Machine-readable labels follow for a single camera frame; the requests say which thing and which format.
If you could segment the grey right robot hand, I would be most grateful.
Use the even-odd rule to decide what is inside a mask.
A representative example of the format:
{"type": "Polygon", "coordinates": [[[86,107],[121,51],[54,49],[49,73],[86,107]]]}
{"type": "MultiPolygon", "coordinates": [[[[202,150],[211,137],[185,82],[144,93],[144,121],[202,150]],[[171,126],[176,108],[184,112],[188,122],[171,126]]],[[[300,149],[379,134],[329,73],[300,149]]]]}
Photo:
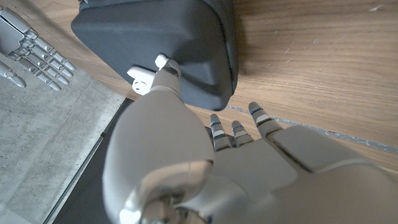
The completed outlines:
{"type": "Polygon", "coordinates": [[[68,85],[76,66],[41,38],[21,16],[1,7],[1,54],[18,62],[55,91],[68,85]]]}

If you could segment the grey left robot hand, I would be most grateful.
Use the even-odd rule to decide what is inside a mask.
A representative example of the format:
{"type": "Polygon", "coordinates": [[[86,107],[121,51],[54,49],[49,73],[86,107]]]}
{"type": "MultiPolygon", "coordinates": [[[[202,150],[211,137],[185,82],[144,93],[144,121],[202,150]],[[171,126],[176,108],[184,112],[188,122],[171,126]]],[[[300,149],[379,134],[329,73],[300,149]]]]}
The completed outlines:
{"type": "Polygon", "coordinates": [[[150,90],[111,136],[103,202],[113,223],[396,223],[397,182],[328,136],[281,127],[257,103],[261,135],[206,130],[182,101],[179,64],[160,54],[150,90]]]}

